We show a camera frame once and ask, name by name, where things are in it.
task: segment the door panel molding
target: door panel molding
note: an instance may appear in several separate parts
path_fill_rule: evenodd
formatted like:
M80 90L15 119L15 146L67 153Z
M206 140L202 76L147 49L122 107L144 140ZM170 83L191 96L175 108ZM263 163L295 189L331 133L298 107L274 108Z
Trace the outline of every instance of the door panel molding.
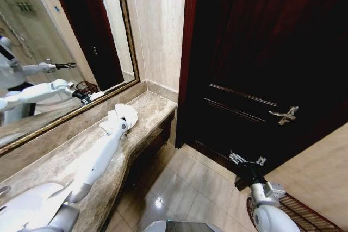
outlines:
M229 106L226 106L224 104L221 104L221 103L218 103L218 102L215 102L213 100L210 100L208 98L204 98L204 100L206 100L206 102L211 105L211 106L214 106L216 108L219 108L219 109L222 109L222 110L227 110L229 112L232 112L248 121L251 121L251 122L266 122L266 120L264 119L261 119L261 118L257 118L253 115L250 115L250 114L247 114L245 112L242 112L242 111L239 111L237 109L234 109L232 107L229 107Z
M245 97L245 98L257 101L257 102L260 102L260 103L264 103L264 104L267 104L267 105L270 105L270 106L274 106L274 107L278 106L277 103L269 102L269 101L263 100L261 98L258 98L256 96L248 95L248 94L243 93L243 92L238 92L238 91L235 91L235 90L227 88L227 87L222 87L222 86L216 85L216 84L209 84L209 86L212 87L212 88L217 88L219 90L232 93L234 95L239 95L239 96L242 96L242 97Z

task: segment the wooden door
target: wooden door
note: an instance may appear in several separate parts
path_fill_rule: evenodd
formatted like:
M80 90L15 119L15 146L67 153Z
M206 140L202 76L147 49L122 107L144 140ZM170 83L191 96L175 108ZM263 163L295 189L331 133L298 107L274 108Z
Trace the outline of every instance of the wooden door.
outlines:
M348 0L186 0L177 147L269 172L348 120ZM295 120L280 117L298 106Z
M101 90L124 81L103 0L60 0Z

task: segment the wall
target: wall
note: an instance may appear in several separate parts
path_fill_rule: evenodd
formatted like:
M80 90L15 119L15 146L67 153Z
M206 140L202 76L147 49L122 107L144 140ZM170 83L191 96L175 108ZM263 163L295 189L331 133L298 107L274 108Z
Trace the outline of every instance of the wall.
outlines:
M145 78L179 90L185 0L127 0L135 49Z
M348 123L266 176L348 231Z

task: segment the beige floor tile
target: beige floor tile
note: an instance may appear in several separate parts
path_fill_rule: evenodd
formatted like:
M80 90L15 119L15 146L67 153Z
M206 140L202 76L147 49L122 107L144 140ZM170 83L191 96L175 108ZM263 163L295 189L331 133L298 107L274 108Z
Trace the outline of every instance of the beige floor tile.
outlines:
M174 175L164 189L160 199L180 220L185 220L197 190L178 175Z
M203 165L207 166L211 170L215 171L217 174L223 176L228 181L234 183L235 180L235 174L225 167L222 167L220 164L216 163L215 161L211 160L207 156L203 155L202 153L196 151L192 147L188 146L187 144L184 144L184 146L180 149L187 155L195 158Z
M157 198L147 188L141 186L134 189L131 194L126 199L121 198L117 210L130 228L137 231Z
M126 223L126 221L121 217L121 215L115 211L109 224L106 229L106 232L114 232L114 231L121 231L121 232L132 232L129 225Z
M227 215L225 226L223 227L223 230L225 232L250 232L247 228L245 228L243 225L241 225L238 221L236 221L233 217L230 215Z
M181 149L176 149L172 144L168 143L159 150L156 154L156 159L175 172L183 161L182 155Z
M120 198L120 201L117 204L117 211L124 215L126 210L129 208L131 203L133 202L134 198L140 194L147 192L147 188L143 186L143 184L136 184L133 188L129 189L128 191L124 192Z
M248 196L235 189L232 193L231 205L228 214L245 226L250 231L256 231L253 226L246 208L246 200Z
M231 182L214 171L207 170L202 186L198 191L222 208L223 211L227 212L231 203L233 190L234 185Z
M220 229L225 224L227 214L208 198L198 193L186 218L187 221L213 224Z
M162 202L157 200L152 207L150 213L147 215L146 219L141 223L139 232L144 231L144 229L150 225L153 221L158 220L173 220L178 221L179 218L173 214Z
M195 189L199 190L207 170L208 167L205 167L205 165L201 164L191 156L183 154L183 161L177 168L176 174L187 181Z
M153 160L148 169L140 176L142 182L157 197L162 193L174 172L158 160Z

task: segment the small basket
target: small basket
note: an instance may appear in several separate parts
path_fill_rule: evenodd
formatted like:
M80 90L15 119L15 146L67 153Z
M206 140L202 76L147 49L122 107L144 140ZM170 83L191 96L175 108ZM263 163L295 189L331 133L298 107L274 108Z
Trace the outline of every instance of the small basket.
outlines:
M82 81L76 85L76 89L84 95L91 95L94 92L98 92L98 86L88 81Z

